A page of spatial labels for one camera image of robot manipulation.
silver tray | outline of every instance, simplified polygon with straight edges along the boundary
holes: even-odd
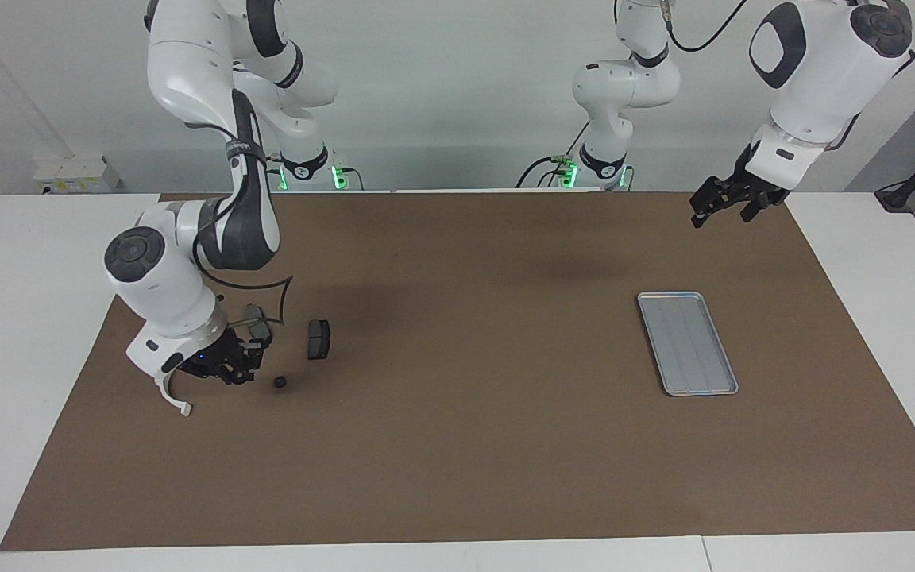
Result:
[[[739,391],[705,298],[697,292],[638,295],[666,393],[733,395]]]

rectangular tray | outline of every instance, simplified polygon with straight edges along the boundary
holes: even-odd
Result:
[[[638,305],[666,393],[683,397],[739,391],[701,294],[643,292]]]

white power supply box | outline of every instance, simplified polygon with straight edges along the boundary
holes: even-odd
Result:
[[[33,180],[41,193],[107,193],[122,188],[122,179],[101,156],[39,160]]]

brown table surface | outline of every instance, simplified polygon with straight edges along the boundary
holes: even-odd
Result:
[[[686,200],[277,196],[257,381],[179,374],[183,419],[116,300],[2,549],[915,530],[915,428],[795,221]],[[740,394],[662,391],[650,290],[704,294]]]

white table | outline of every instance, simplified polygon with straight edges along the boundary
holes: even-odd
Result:
[[[156,200],[0,196],[0,542],[111,303],[105,246]],[[788,203],[915,423],[915,221],[871,195]],[[915,532],[0,554],[0,570],[70,569],[901,572]]]

